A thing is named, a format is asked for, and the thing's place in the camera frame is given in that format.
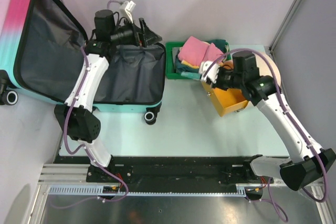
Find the green plastic tray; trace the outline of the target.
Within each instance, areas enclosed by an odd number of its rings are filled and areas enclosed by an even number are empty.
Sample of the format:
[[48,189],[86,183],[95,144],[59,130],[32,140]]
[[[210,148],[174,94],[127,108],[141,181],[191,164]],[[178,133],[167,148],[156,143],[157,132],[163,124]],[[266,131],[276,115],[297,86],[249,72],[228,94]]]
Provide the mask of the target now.
[[[224,39],[213,39],[206,41],[207,43],[213,43],[223,53],[230,51],[229,43]],[[170,80],[188,80],[188,78],[181,76],[175,70],[175,59],[177,56],[177,50],[185,44],[184,41],[169,41],[165,44],[166,52],[166,65],[165,75]]]

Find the teal tube bottle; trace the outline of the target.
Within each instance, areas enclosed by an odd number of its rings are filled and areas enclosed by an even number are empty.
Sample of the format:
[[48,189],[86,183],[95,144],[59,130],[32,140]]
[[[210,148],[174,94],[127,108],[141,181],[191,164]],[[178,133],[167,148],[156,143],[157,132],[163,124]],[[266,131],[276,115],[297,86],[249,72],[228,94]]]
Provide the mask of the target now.
[[181,72],[181,76],[185,77],[185,78],[188,78],[188,79],[200,81],[202,75],[199,74],[199,73],[183,71],[183,72]]

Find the yellow towel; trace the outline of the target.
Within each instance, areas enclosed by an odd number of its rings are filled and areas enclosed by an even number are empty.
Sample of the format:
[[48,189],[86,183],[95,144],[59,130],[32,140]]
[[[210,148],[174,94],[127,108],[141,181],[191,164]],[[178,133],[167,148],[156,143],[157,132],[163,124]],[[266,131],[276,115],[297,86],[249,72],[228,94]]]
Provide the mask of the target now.
[[185,60],[182,60],[182,61],[181,61],[181,64],[183,64],[183,65],[185,65],[185,66],[188,66],[188,67],[190,67],[190,68],[193,68],[193,69],[198,69],[198,68],[199,68],[199,66],[192,65],[192,64],[190,64],[189,62],[187,62],[187,61],[185,61]]

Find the pink cloth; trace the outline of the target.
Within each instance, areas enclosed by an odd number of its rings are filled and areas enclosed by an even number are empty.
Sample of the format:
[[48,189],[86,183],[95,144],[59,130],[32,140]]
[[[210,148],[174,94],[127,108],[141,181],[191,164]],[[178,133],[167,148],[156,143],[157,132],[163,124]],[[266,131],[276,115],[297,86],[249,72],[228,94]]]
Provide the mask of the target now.
[[213,43],[209,44],[190,36],[180,47],[177,57],[180,62],[185,60],[192,65],[200,66],[202,61],[214,61],[223,54]]

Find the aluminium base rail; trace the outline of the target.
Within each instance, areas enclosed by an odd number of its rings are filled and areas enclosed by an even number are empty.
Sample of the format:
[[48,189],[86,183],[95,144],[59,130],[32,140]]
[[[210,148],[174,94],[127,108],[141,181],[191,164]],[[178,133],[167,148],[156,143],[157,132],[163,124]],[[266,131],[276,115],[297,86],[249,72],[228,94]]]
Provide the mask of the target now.
[[85,164],[47,164],[38,182],[50,195],[95,196],[245,196],[261,194],[267,182],[297,191],[319,179],[315,158],[295,163],[286,157],[114,157],[106,169]]

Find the pink and teal kids suitcase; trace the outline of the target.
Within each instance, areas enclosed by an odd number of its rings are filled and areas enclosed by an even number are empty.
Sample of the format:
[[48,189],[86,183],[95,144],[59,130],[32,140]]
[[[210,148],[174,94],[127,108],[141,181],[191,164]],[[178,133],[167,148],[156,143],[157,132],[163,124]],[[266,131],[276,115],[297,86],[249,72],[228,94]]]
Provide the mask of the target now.
[[[61,0],[9,0],[1,31],[1,105],[18,93],[64,104],[83,66],[90,39]],[[154,124],[165,84],[165,47],[117,47],[94,98],[93,110],[142,113]]]

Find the dark green shorts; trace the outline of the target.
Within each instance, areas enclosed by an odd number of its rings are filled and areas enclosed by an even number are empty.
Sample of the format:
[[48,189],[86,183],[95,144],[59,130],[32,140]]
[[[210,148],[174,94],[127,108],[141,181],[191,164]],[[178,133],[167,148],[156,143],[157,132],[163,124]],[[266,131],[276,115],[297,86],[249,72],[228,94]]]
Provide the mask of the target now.
[[181,62],[179,61],[178,57],[176,56],[176,59],[175,59],[175,70],[178,73],[181,73],[183,71],[198,73],[199,68],[198,69],[193,69],[193,68],[190,68],[188,66],[185,66],[185,65],[181,64]]

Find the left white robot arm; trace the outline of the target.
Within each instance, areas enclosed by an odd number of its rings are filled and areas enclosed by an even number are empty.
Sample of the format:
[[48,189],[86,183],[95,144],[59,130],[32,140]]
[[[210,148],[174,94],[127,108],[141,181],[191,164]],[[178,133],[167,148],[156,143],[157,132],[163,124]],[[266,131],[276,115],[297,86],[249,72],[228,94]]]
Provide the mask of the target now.
[[80,48],[83,66],[76,84],[64,104],[56,105],[54,113],[63,127],[62,138],[68,154],[74,155],[83,148],[92,165],[99,167],[98,176],[110,182],[115,178],[116,169],[109,165],[112,156],[99,140],[101,122],[93,114],[98,87],[117,47],[148,47],[160,42],[162,37],[149,28],[142,17],[136,25],[128,15],[121,25],[109,9],[97,11],[94,24],[90,39]]

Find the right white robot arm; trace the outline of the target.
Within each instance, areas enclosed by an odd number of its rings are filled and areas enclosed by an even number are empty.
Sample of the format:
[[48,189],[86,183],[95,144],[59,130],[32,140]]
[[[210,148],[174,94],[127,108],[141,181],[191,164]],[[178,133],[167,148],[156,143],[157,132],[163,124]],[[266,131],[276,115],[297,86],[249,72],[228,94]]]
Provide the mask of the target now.
[[333,149],[323,148],[302,126],[280,91],[271,64],[270,75],[262,76],[257,67],[256,55],[252,49],[239,48],[230,52],[233,68],[219,65],[225,58],[220,56],[202,71],[202,80],[221,90],[238,89],[272,124],[284,143],[288,158],[258,156],[242,169],[243,179],[254,183],[261,176],[282,179],[294,191],[323,178],[335,162]]

